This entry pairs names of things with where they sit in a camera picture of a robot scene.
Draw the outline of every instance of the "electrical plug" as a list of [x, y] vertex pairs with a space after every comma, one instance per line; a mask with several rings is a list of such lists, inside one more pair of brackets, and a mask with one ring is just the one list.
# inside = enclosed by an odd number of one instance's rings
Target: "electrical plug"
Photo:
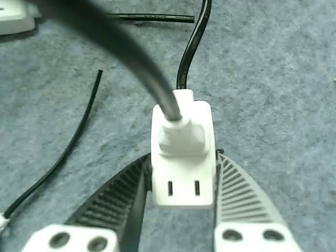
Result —
[[165, 208], [211, 208], [216, 178], [210, 105], [192, 90], [174, 90], [182, 119], [167, 121], [153, 109], [151, 133], [153, 202]]
[[33, 30], [35, 21], [30, 8], [23, 0], [1, 0], [0, 35]]

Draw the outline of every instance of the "white outlet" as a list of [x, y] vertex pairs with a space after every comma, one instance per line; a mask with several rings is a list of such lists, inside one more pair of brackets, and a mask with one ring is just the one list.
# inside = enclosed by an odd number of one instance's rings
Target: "white outlet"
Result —
[[279, 223], [220, 223], [215, 252], [302, 252], [289, 229]]
[[22, 33], [35, 28], [34, 18], [23, 0], [0, 0], [0, 35]]
[[104, 228], [50, 225], [35, 232], [22, 252], [120, 252], [114, 231]]
[[[162, 140], [158, 137], [164, 115], [159, 106], [154, 107], [151, 136], [153, 203], [163, 208], [212, 208], [216, 156], [211, 108], [205, 101], [194, 101], [191, 90], [175, 90], [174, 94], [182, 116], [187, 115], [192, 122], [188, 130], [196, 129], [191, 137], [196, 137], [190, 140], [185, 137], [188, 131], [183, 131], [182, 140], [179, 142], [172, 138], [170, 153], [164, 152], [160, 147]], [[205, 139], [204, 148], [200, 147], [201, 139]]]

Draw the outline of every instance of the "outlet slot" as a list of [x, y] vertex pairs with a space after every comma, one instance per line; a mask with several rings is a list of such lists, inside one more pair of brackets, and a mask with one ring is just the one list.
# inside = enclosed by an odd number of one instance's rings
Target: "outlet slot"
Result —
[[173, 196], [173, 182], [168, 181], [168, 196]]
[[200, 182], [198, 180], [195, 180], [195, 195], [199, 196], [200, 195]]

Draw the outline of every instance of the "black power cable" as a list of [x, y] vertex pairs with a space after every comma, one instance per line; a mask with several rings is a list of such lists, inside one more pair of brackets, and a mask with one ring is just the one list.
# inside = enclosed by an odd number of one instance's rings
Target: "black power cable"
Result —
[[185, 15], [165, 15], [165, 14], [114, 14], [106, 13], [108, 17], [117, 21], [155, 21], [155, 22], [176, 22], [176, 23], [190, 23], [195, 22], [194, 16]]
[[203, 0], [201, 13], [196, 23], [195, 29], [189, 39], [188, 45], [185, 48], [180, 67], [177, 72], [176, 89], [187, 88], [187, 76], [191, 62], [196, 53], [197, 47], [200, 44], [208, 23], [211, 12], [212, 0]]
[[98, 86], [100, 83], [100, 79], [101, 79], [101, 75], [102, 75], [103, 71], [99, 70], [97, 73], [97, 77], [96, 77], [96, 81], [94, 83], [93, 89], [92, 89], [92, 93], [91, 93], [91, 97], [89, 100], [89, 103], [86, 107], [85, 113], [82, 117], [82, 120], [80, 121], [78, 128], [74, 134], [74, 136], [72, 137], [71, 141], [69, 142], [68, 146], [66, 147], [66, 149], [63, 151], [62, 155], [59, 157], [59, 159], [56, 161], [56, 163], [52, 166], [52, 168], [43, 176], [39, 179], [39, 181], [37, 181], [31, 188], [29, 188], [25, 193], [23, 193], [12, 205], [10, 205], [10, 207], [5, 211], [5, 213], [3, 214], [3, 216], [6, 219], [9, 219], [10, 216], [12, 215], [12, 213], [29, 197], [31, 196], [31, 194], [33, 192], [35, 192], [40, 186], [42, 186], [47, 180], [51, 179], [51, 177], [53, 175], [55, 175], [56, 172], [58, 172], [63, 165], [65, 164], [68, 156], [70, 155], [70, 153], [72, 152], [72, 150], [75, 147], [75, 144], [77, 142], [77, 140], [79, 139], [79, 137], [81, 136], [81, 134], [83, 133], [85, 124], [88, 120], [92, 105], [93, 105], [93, 101], [95, 100], [96, 97], [96, 93], [98, 90]]
[[147, 53], [96, 5], [86, 0], [30, 0], [49, 14], [115, 55], [147, 88], [169, 121], [181, 119], [172, 88]]

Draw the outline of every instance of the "carpet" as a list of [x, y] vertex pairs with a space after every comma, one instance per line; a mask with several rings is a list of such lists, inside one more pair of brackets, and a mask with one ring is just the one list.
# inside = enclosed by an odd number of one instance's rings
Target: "carpet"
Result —
[[[201, 1], [101, 0], [107, 11], [198, 17]], [[336, 247], [336, 2], [213, 0], [188, 87], [212, 106], [217, 148], [269, 195], [306, 252]], [[175, 87], [193, 24], [122, 25]], [[119, 170], [150, 152], [155, 105], [115, 58], [52, 20], [0, 37], [0, 212], [37, 181], [71, 139], [98, 69], [86, 130], [62, 171], [3, 236], [21, 251], [63, 223]], [[212, 211], [145, 207], [139, 251], [211, 252]]]

